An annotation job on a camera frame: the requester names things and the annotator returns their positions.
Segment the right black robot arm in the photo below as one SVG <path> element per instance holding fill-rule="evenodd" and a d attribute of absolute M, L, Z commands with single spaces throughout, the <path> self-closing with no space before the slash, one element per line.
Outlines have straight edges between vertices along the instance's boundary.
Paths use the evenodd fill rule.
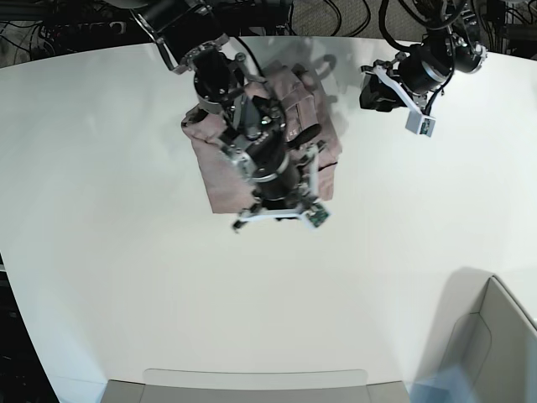
<path fill-rule="evenodd" d="M 155 44 L 167 69 L 193 73 L 197 105 L 182 129 L 198 160 L 210 207 L 234 214 L 234 230 L 264 219 L 320 227 L 326 147 L 310 94 L 284 98 L 292 75 L 264 75 L 253 52 L 229 40 L 204 1 L 118 1 Z"/>

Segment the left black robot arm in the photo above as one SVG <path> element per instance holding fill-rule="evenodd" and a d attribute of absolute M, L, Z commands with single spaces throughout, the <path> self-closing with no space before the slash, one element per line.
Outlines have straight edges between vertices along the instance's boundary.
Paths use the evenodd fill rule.
<path fill-rule="evenodd" d="M 408 109 L 405 128 L 430 137 L 436 120 L 431 111 L 456 72 L 479 71 L 488 50 L 481 41 L 479 17 L 471 1 L 416 1 L 411 8 L 399 3 L 422 28 L 418 44 L 403 45 L 389 33 L 388 1 L 378 10 L 378 27 L 383 39 L 395 50 L 392 60 L 375 60 L 363 65 L 360 107 L 381 113 Z"/>

